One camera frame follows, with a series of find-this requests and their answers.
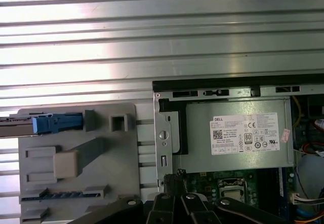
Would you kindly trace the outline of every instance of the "qr code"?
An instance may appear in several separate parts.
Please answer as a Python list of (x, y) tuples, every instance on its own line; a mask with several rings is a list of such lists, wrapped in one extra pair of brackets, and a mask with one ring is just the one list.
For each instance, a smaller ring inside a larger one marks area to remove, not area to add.
[(223, 139), (223, 130), (213, 130), (214, 139)]

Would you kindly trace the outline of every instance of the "screw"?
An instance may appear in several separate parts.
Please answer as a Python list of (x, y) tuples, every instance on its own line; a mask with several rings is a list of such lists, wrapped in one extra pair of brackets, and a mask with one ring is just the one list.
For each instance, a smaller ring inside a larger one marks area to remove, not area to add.
[(193, 200), (194, 198), (196, 198), (196, 196), (195, 196), (195, 195), (191, 195), (191, 194), (189, 194), (189, 195), (186, 196), (186, 198), (187, 198), (188, 200)]
[(136, 205), (136, 201), (135, 200), (130, 200), (129, 202), (127, 202), (127, 204), (129, 204), (129, 205)]
[(221, 200), (222, 205), (229, 205), (230, 202), (228, 200)]

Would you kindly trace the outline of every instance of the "motherboard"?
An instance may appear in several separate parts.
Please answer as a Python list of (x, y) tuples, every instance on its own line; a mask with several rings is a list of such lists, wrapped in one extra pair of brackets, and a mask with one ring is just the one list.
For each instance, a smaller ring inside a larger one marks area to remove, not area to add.
[(257, 170), (189, 173), (187, 190), (205, 195), (210, 203), (231, 197), (258, 207), (256, 175)]

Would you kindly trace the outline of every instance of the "gray plastic tab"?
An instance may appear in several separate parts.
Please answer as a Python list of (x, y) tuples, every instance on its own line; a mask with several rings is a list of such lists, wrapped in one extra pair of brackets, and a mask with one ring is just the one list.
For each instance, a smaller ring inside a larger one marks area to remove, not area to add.
[(57, 178), (54, 177), (54, 172), (32, 172), (26, 174), (25, 182), (32, 184), (56, 183)]
[(30, 209), (21, 214), (21, 223), (27, 223), (27, 224), (41, 224), (46, 217), (46, 215), (49, 214), (49, 208), (43, 208), (43, 209)]
[(52, 157), (58, 151), (58, 146), (26, 148), (25, 157)]
[(46, 188), (44, 190), (28, 190), (24, 194), (20, 195), (20, 198), (37, 198), (41, 197), (44, 194), (48, 193), (49, 189)]
[(94, 110), (84, 110), (83, 118), (84, 118), (83, 129), (86, 132), (93, 131), (97, 128), (96, 113)]
[(87, 187), (82, 193), (84, 195), (90, 195), (90, 194), (100, 194), (100, 197), (103, 199), (105, 195), (109, 192), (109, 186), (93, 186), (93, 187)]

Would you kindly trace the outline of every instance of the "blue connector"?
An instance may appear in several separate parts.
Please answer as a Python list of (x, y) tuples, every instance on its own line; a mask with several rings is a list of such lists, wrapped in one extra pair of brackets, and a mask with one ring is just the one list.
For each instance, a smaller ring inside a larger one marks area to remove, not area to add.
[(34, 134), (55, 134), (70, 129), (82, 129), (82, 114), (43, 114), (32, 118)]

